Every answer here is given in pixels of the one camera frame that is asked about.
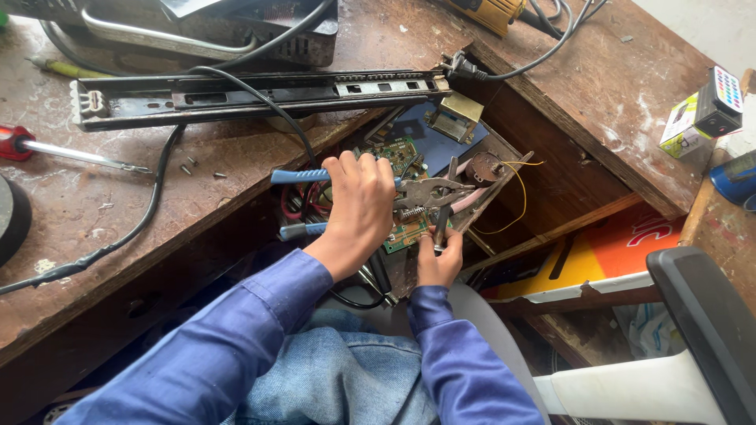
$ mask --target blue sleeve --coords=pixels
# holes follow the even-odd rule
[[[333,286],[296,250],[221,295],[55,423],[221,423]]]
[[[418,287],[407,313],[423,351],[423,383],[442,423],[537,424],[533,399],[475,326],[454,320],[442,286]]]

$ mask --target orange box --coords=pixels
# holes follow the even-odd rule
[[[495,282],[497,286],[481,295],[489,302],[520,297],[551,302],[579,297],[583,285],[601,293],[651,286],[646,256],[675,247],[684,223],[685,217],[667,220],[639,203],[557,239],[550,249],[499,264],[486,283],[498,278],[500,284]],[[535,275],[534,264],[540,265]],[[522,275],[530,277],[518,280]]]

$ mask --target yellow wire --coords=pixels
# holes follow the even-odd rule
[[[528,210],[528,195],[525,192],[525,183],[522,181],[522,177],[520,177],[520,175],[517,172],[517,170],[515,169],[515,167],[511,166],[510,164],[522,164],[524,166],[539,166],[542,163],[544,163],[544,161],[540,161],[539,163],[517,163],[517,162],[514,162],[514,161],[507,161],[507,162],[502,161],[502,164],[510,167],[512,169],[512,171],[515,172],[515,175],[520,180],[520,184],[522,185],[522,214],[520,214],[520,217],[517,217],[513,222],[509,223],[508,225],[504,226],[503,228],[501,228],[501,229],[499,229],[497,231],[491,231],[491,232],[480,231],[475,226],[473,226],[472,228],[474,228],[475,231],[477,231],[480,234],[496,234],[496,233],[505,231],[508,227],[510,227],[511,225],[517,223],[523,216],[525,216],[525,211]]]

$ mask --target jeans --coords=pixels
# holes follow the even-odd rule
[[[420,347],[344,310],[318,309],[223,425],[438,423]]]

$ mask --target circuit board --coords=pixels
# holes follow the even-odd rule
[[[417,166],[418,163],[422,163],[422,160],[416,161],[415,164],[412,163],[412,159],[418,152],[410,136],[397,138],[382,147],[367,147],[364,152],[373,154],[376,158],[383,157],[389,160],[396,177],[400,177],[404,173],[404,169],[409,166],[407,178],[413,180],[428,178],[423,167]],[[386,242],[383,243],[383,248],[390,254],[409,247],[415,244],[417,238],[423,232],[428,231],[430,226],[432,226],[432,223],[425,209],[404,211],[404,214],[396,213],[394,214],[394,228]]]

